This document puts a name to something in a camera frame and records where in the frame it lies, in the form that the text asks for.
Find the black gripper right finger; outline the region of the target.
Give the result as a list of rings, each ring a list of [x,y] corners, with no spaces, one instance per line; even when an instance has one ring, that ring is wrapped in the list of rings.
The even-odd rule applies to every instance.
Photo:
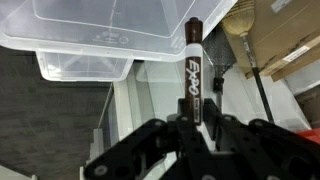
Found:
[[[212,99],[204,100],[203,120],[215,150],[238,155],[251,180],[320,180],[318,143],[263,119],[244,124]]]

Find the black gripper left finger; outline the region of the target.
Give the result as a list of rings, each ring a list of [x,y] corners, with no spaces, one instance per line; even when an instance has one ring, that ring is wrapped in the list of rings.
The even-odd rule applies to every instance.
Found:
[[[168,153],[177,160],[159,180],[201,180],[211,156],[202,134],[185,116],[151,119],[89,163],[88,180],[143,180]]]

